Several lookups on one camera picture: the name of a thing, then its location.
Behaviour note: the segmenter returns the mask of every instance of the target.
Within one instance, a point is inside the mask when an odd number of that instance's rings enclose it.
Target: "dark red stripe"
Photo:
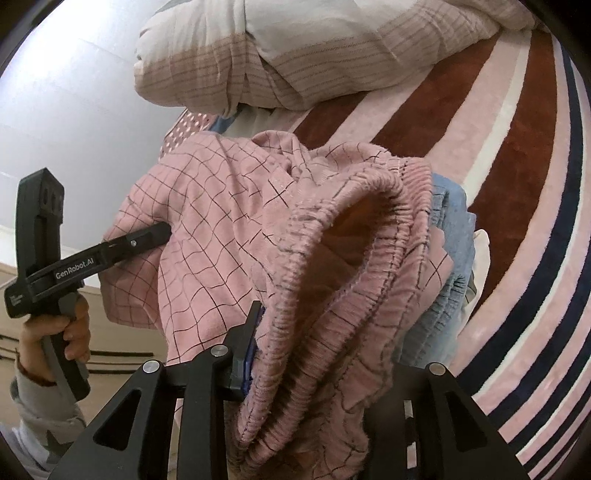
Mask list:
[[[353,93],[319,103],[295,129],[296,137],[309,149],[325,145],[365,95]]]
[[[538,206],[554,147],[556,99],[552,37],[534,31],[511,128],[470,208],[491,240],[491,268],[480,304],[511,266]]]
[[[372,143],[399,157],[427,155],[464,103],[497,39],[482,40],[437,63]]]

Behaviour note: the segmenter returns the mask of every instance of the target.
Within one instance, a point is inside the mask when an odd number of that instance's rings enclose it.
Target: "polka dot fabric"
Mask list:
[[[158,160],[161,160],[163,156],[172,152],[172,150],[181,145],[191,135],[208,130],[216,118],[217,115],[191,113],[189,110],[185,110],[166,134],[166,137],[164,137]]]

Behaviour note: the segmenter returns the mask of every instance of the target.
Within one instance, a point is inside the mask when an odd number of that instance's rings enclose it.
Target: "pink stripe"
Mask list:
[[[584,101],[584,86],[582,80],[579,79],[579,94],[581,100],[581,111],[583,115],[583,127],[586,132],[586,144],[589,145],[589,125],[591,125],[591,112],[589,105]],[[589,248],[589,236],[591,235],[591,174],[586,173],[583,188],[583,209],[580,219],[580,228],[575,239],[574,248],[569,259],[569,266],[565,271],[560,285],[552,301],[548,305],[548,309],[544,313],[540,324],[535,332],[527,339],[527,341],[519,349],[518,355],[513,360],[511,366],[504,371],[498,380],[494,383],[490,391],[486,395],[486,403],[494,403],[493,398],[497,399],[497,403],[503,398],[503,393],[508,393],[513,390],[522,375],[524,375],[532,364],[535,357],[542,350],[544,345],[550,339],[553,330],[558,326],[568,304],[574,289],[576,288],[579,274],[581,272],[584,258]],[[546,403],[551,393],[556,388],[557,384],[562,380],[568,368],[571,366],[574,358],[579,353],[583,346],[587,334],[591,330],[591,312],[588,310],[589,305],[585,308],[581,319],[574,331],[573,336],[569,340],[566,348],[550,369],[548,376],[536,389],[528,401],[521,407],[519,412],[514,415],[509,422],[507,422],[501,429],[501,433],[505,438],[512,439],[518,432],[520,432],[534,417],[542,406]]]
[[[546,183],[540,195],[538,208],[532,217],[528,232],[509,270],[495,291],[476,312],[458,337],[458,350],[450,370],[457,375],[470,363],[484,344],[505,321],[527,288],[529,280],[540,263],[550,232],[556,221],[560,198],[564,189],[570,142],[570,110],[566,77],[562,65],[560,45],[554,40],[554,59],[557,76],[557,118],[554,151]]]
[[[423,69],[398,85],[369,92],[327,143],[338,145],[352,139],[371,143],[430,72],[431,68]]]
[[[540,460],[540,462],[531,470],[530,477],[534,478],[546,466],[548,466],[548,464],[556,457],[556,455],[558,455],[559,451],[561,451],[562,448],[564,448],[564,446],[568,443],[568,441],[574,435],[577,428],[579,428],[583,424],[583,422],[587,419],[590,412],[591,412],[591,400],[589,400],[587,402],[583,411],[581,411],[581,413],[576,418],[576,420],[573,422],[573,424],[569,427],[569,429],[566,432],[564,432],[564,435],[562,435],[561,439],[558,442],[556,442],[556,445],[554,445],[550,449],[550,451],[546,454],[546,456],[544,458],[542,458],[542,460]],[[527,462],[533,456],[533,454],[552,436],[552,434],[554,434],[554,432],[562,424],[562,422],[563,422],[563,419],[561,419],[560,422],[552,421],[551,426],[553,428],[546,429],[546,431],[550,430],[550,432],[548,432],[547,434],[546,434],[546,432],[544,432],[543,441],[541,441],[541,440],[538,441],[538,439],[536,439],[536,442],[534,442],[531,445],[531,447],[528,447],[527,449],[522,450],[522,452],[517,454],[517,458],[519,459],[519,461],[521,463]]]
[[[552,393],[554,392],[554,390],[556,389],[556,387],[558,386],[560,381],[566,375],[566,372],[568,371],[569,367],[572,365],[574,358],[580,352],[581,347],[583,346],[583,343],[585,342],[587,334],[589,333],[589,330],[591,328],[591,314],[590,313],[591,313],[591,303],[587,304],[587,306],[583,312],[583,316],[581,317],[581,321],[577,325],[577,328],[575,329],[574,334],[571,337],[568,345],[566,346],[566,348],[564,349],[563,353],[560,355],[560,357],[558,358],[556,363],[553,365],[552,369],[550,369],[550,372],[548,373],[548,375],[546,376],[544,381],[538,386],[536,391],[534,391],[532,396],[528,399],[527,402],[525,402],[523,404],[523,406],[517,411],[517,413],[515,413],[515,415],[513,415],[511,417],[511,419],[507,423],[505,423],[501,427],[501,429],[499,430],[501,432],[501,435],[503,435],[503,437],[506,440],[512,440],[523,428],[525,428],[525,426],[542,409],[544,404],[550,398],[550,395],[552,395]],[[558,320],[561,320],[561,318],[562,318],[562,316],[558,316],[556,318],[556,323]],[[524,353],[526,352],[527,356],[528,356],[527,359],[523,359],[523,363],[530,364],[531,363],[530,360],[534,359],[535,356],[531,355],[531,357],[530,357],[530,353],[527,350],[527,347],[524,348],[523,352]],[[519,376],[519,380],[521,379],[521,375],[519,375],[519,373],[520,372],[524,373],[527,370],[526,368],[522,369],[520,367],[521,366],[519,364],[519,360],[517,360],[516,366],[515,366],[515,370],[516,370],[515,376]],[[490,393],[492,393],[492,391],[497,388],[504,389],[504,387],[506,387],[506,385],[497,386],[495,384],[495,386],[493,388],[491,388]],[[578,401],[578,398],[574,399],[570,403],[571,404],[570,407],[573,406],[574,403],[576,403],[576,401]]]
[[[589,151],[589,144],[591,141],[591,108],[589,106],[589,101],[585,95],[584,83],[583,83],[580,75],[578,74],[578,72],[576,73],[576,77],[577,77],[577,88],[579,90],[579,98],[580,98],[580,103],[581,103],[583,130],[585,132],[584,154],[585,154],[585,156],[587,156],[587,152]],[[587,203],[586,200],[588,197],[590,197],[589,186],[588,186],[591,183],[591,173],[590,172],[586,172],[586,179],[585,180],[586,180],[586,184],[585,184],[586,191],[584,192],[584,198],[585,198],[585,205],[586,205],[586,203]],[[580,351],[580,347],[577,347],[577,346],[583,342],[584,338],[589,334],[590,330],[591,330],[591,299],[588,300],[587,305],[586,305],[585,310],[582,315],[582,319],[581,319],[579,325],[577,325],[577,329],[573,335],[573,338],[571,339],[571,341],[569,342],[569,345],[566,348],[567,352],[569,352],[569,351],[571,352],[569,355],[570,357],[574,357],[574,355],[577,354],[578,351]],[[565,402],[560,406],[560,410],[557,412],[556,417],[549,422],[549,424],[547,425],[547,428],[545,428],[543,431],[541,431],[538,434],[538,437],[534,440],[532,445],[529,445],[529,446],[527,446],[526,449],[524,449],[522,455],[524,458],[526,458],[526,461],[527,461],[527,459],[531,458],[531,456],[534,454],[534,452],[537,451],[537,449],[556,431],[556,428],[558,428],[558,426],[562,423],[562,419],[566,418],[566,416],[572,411],[574,405],[580,399],[583,391],[587,388],[587,386],[589,385],[590,382],[591,382],[591,367],[587,366],[586,370],[583,371],[583,373],[582,373],[579,383],[575,386],[575,388],[573,390],[571,390],[571,392],[569,393],[569,396],[566,398]],[[555,388],[556,380],[546,379],[544,381],[544,384],[547,384],[548,388],[553,390]],[[544,398],[547,395],[547,394],[543,393],[543,390],[538,389],[534,393],[533,397],[537,398],[538,392],[541,392],[541,398]],[[539,401],[536,401],[532,405],[532,408],[535,409],[535,411],[538,411],[537,409],[540,408]]]
[[[505,31],[499,37],[447,132],[426,156],[437,173],[463,183],[501,113],[524,35]]]

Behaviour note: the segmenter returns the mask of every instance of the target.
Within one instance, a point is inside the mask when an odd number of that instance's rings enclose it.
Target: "clothing pile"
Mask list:
[[[457,183],[438,174],[433,174],[429,222],[432,228],[443,231],[443,248],[448,255],[431,266],[437,274],[439,295],[395,353],[396,361],[422,368],[431,362],[448,365],[453,359],[457,336],[478,302],[490,265],[488,236],[485,231],[474,232],[476,216],[466,209],[466,193]],[[477,246],[482,250],[479,257],[488,259],[478,280],[473,268]]]
[[[109,319],[160,329],[174,364],[261,300],[252,386],[227,415],[231,471],[359,472],[393,355],[441,359],[463,322],[475,219],[461,188],[372,144],[201,132],[138,181],[106,237],[159,221],[166,246],[101,275]]]

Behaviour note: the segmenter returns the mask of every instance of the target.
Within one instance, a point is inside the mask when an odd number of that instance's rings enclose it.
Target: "navy blue stripe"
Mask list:
[[[577,281],[577,287],[560,324],[556,327],[538,358],[535,359],[530,369],[523,376],[517,388],[507,395],[488,416],[497,430],[528,401],[535,389],[546,378],[573,336],[573,332],[579,324],[581,315],[589,300],[589,294],[591,294],[591,248],[587,249],[587,256]]]
[[[531,472],[535,468],[535,466],[538,465],[538,463],[540,463],[546,455],[548,455],[548,452],[554,447],[554,445],[556,445],[556,443],[558,443],[558,441],[564,436],[566,431],[571,427],[571,425],[577,419],[579,414],[585,408],[585,405],[589,401],[590,396],[591,384],[589,384],[589,386],[586,388],[579,401],[575,404],[574,408],[569,413],[569,416],[567,416],[564,419],[562,425],[558,427],[556,432],[554,432],[554,434],[548,439],[548,441],[540,447],[540,449],[534,454],[534,456],[532,456],[532,458],[530,458],[525,463],[524,467],[528,472]]]
[[[564,378],[556,386],[550,398],[535,414],[534,418],[521,430],[513,440],[509,442],[511,449],[517,453],[534,437],[534,435],[548,422],[552,414],[559,407],[566,395],[573,388],[574,383],[583,371],[584,366],[591,357],[591,332],[587,335],[583,347],[574,359],[573,364],[566,372]]]
[[[573,436],[571,438],[569,438],[569,441],[566,442],[566,444],[555,455],[555,457],[552,459],[552,461],[542,469],[542,471],[534,478],[534,480],[543,480],[543,478],[546,475],[548,475],[550,470],[552,470],[556,466],[556,463],[558,461],[560,461],[560,459],[566,454],[568,449],[573,446],[573,444],[576,442],[576,440],[581,435],[581,432],[583,431],[584,427],[585,427],[585,423],[583,422],[583,424],[575,431],[575,433],[573,433]]]
[[[569,91],[570,152],[558,215],[544,254],[526,291],[507,315],[501,327],[457,378],[469,395],[475,395],[482,388],[535,318],[558,275],[573,234],[582,177],[583,125],[573,68],[564,49],[563,57]]]

